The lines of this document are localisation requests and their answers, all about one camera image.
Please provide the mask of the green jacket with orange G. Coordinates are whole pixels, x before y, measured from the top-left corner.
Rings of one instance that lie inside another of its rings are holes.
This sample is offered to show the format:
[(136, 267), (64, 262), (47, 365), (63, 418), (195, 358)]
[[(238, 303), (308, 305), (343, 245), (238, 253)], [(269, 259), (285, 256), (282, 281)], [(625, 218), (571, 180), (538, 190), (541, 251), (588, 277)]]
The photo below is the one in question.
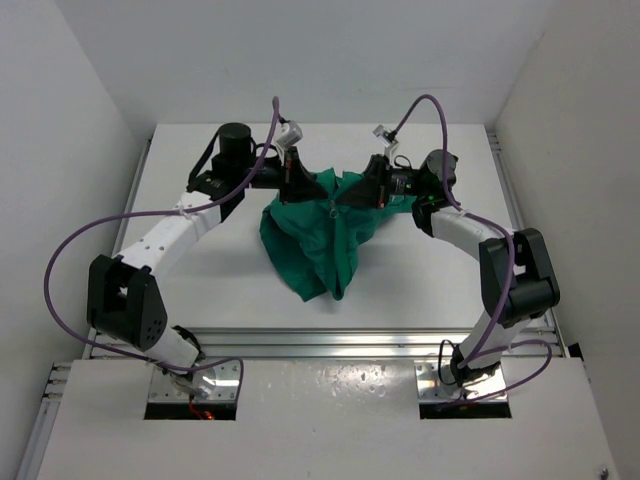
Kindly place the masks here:
[(342, 300), (359, 265), (358, 248), (387, 219), (411, 212), (413, 196), (393, 196), (382, 209), (338, 205), (337, 196), (361, 179), (330, 168), (317, 174), (326, 199), (283, 204), (275, 198), (262, 211), (264, 249), (281, 280), (305, 302), (325, 293)]

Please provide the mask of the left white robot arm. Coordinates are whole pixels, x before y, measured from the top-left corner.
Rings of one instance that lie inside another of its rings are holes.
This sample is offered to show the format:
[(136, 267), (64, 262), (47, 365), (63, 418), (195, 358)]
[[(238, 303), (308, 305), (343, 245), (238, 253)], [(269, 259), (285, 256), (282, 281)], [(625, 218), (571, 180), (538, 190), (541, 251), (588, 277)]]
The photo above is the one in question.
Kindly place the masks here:
[(158, 282), (209, 231), (223, 223), (248, 188), (274, 189), (285, 203), (324, 199), (326, 191), (301, 163), (294, 121), (279, 119), (258, 144), (249, 126), (218, 128), (192, 168), (176, 205), (145, 235), (90, 265), (87, 320), (95, 330), (143, 353), (177, 376), (195, 372), (204, 355), (195, 337), (168, 324)]

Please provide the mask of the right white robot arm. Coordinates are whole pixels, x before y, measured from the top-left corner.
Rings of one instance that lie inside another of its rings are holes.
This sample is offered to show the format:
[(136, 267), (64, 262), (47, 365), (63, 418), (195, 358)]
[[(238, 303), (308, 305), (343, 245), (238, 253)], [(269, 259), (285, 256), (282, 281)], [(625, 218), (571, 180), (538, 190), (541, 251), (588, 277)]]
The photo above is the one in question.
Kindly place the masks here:
[(382, 209), (392, 197), (410, 197), (419, 230), (477, 260), (483, 312), (454, 347), (446, 378), (461, 387), (493, 373), (519, 333), (559, 303), (560, 289), (538, 230), (510, 231), (455, 202), (456, 164), (456, 156), (443, 150), (432, 151), (417, 169), (374, 155), (362, 178), (339, 194), (337, 202)]

